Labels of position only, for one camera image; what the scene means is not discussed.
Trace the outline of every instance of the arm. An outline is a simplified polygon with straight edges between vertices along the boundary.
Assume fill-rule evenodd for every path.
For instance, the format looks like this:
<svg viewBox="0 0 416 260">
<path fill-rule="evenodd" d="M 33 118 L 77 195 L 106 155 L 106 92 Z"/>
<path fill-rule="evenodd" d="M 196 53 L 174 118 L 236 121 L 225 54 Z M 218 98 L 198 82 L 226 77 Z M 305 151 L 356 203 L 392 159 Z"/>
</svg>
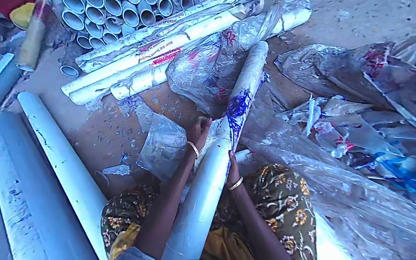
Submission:
<svg viewBox="0 0 416 260">
<path fill-rule="evenodd" d="M 198 117 L 197 123 L 187 132 L 187 140 L 193 142 L 199 151 L 205 145 L 211 121 L 211 118 Z M 181 164 L 152 205 L 134 242 L 133 246 L 155 259 L 161 258 L 172 234 L 179 200 L 195 157 L 195 151 L 188 146 Z"/>
<path fill-rule="evenodd" d="M 240 179 L 239 167 L 233 151 L 229 151 L 231 168 L 227 177 L 226 187 L 232 187 Z M 228 191 L 248 231 L 253 246 L 255 259 L 291 260 L 290 255 L 280 244 L 277 237 L 259 215 L 243 184 Z"/>
</svg>

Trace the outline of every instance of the plastic debris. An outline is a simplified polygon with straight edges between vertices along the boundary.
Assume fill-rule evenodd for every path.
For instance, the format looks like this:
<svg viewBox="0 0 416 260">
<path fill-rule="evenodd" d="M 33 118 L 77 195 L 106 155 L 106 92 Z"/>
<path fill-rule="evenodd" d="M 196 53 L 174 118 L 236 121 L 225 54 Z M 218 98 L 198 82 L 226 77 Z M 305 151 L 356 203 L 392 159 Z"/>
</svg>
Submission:
<svg viewBox="0 0 416 260">
<path fill-rule="evenodd" d="M 105 168 L 102 171 L 102 174 L 104 176 L 106 176 L 106 174 L 115 174 L 115 175 L 129 175 L 130 174 L 130 166 L 129 165 L 124 165 L 124 164 L 120 164 L 118 166 L 113 166 L 113 167 L 109 167 L 109 168 Z"/>
</svg>

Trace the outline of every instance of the person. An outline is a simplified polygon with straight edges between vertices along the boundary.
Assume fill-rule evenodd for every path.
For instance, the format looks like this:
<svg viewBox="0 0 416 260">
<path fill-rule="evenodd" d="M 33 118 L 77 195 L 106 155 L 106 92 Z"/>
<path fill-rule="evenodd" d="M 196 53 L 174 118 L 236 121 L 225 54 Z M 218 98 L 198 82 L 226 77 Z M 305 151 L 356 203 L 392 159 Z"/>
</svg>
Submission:
<svg viewBox="0 0 416 260">
<path fill-rule="evenodd" d="M 104 207 L 101 231 L 110 260 L 160 259 L 171 236 L 195 149 L 205 145 L 211 118 L 199 117 L 187 132 L 187 151 L 160 194 L 134 186 Z M 201 259 L 315 260 L 316 221 L 306 180 L 290 168 L 269 164 L 240 177 L 233 151 L 225 189 Z"/>
</svg>

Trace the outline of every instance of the bracelet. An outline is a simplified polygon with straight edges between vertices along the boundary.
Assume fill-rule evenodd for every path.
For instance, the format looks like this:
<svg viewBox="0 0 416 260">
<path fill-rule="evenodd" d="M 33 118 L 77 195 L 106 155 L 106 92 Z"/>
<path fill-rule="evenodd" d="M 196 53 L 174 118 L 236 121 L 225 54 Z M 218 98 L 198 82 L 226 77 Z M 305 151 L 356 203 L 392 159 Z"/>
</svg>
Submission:
<svg viewBox="0 0 416 260">
<path fill-rule="evenodd" d="M 232 187 L 229 188 L 229 191 L 233 191 L 235 188 L 240 186 L 240 184 L 242 184 L 242 181 L 243 181 L 243 177 L 240 177 L 239 181 L 237 181 L 234 185 L 232 185 Z"/>
<path fill-rule="evenodd" d="M 187 143 L 190 144 L 190 146 L 192 146 L 192 148 L 195 151 L 195 155 L 197 156 L 197 159 L 198 159 L 198 157 L 200 157 L 200 153 L 198 152 L 197 147 L 195 147 L 194 143 L 192 143 L 191 141 L 187 141 Z"/>
</svg>

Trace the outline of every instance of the hand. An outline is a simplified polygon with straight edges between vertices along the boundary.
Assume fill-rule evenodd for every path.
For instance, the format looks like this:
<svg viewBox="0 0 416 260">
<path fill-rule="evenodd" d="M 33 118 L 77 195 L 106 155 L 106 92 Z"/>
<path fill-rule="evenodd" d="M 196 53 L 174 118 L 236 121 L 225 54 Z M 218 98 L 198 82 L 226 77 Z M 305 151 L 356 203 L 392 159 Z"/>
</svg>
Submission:
<svg viewBox="0 0 416 260">
<path fill-rule="evenodd" d="M 205 145 L 211 121 L 213 121 L 211 118 L 198 117 L 194 126 L 187 131 L 187 140 L 194 143 L 198 151 Z"/>
<path fill-rule="evenodd" d="M 237 165 L 237 159 L 235 158 L 233 151 L 229 151 L 229 158 L 231 159 L 231 168 L 229 169 L 229 175 L 227 176 L 227 188 L 232 187 L 240 179 L 239 165 Z"/>
</svg>

